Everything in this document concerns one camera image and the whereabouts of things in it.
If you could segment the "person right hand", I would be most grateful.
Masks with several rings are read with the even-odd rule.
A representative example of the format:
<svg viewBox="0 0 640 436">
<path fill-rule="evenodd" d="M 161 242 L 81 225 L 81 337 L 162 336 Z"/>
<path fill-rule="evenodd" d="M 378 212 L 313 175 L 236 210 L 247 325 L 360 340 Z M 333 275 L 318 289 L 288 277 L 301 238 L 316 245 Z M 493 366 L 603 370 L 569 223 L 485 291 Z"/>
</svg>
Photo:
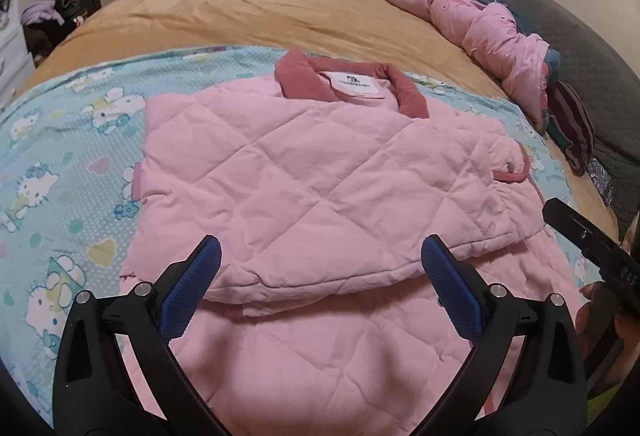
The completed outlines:
<svg viewBox="0 0 640 436">
<path fill-rule="evenodd" d="M 626 252 L 583 217 L 578 219 L 578 248 L 598 268 L 602 285 L 594 290 L 586 326 L 588 375 L 608 369 L 620 356 L 624 343 L 616 333 L 614 317 L 620 308 L 639 319 L 639 236 Z"/>
</svg>

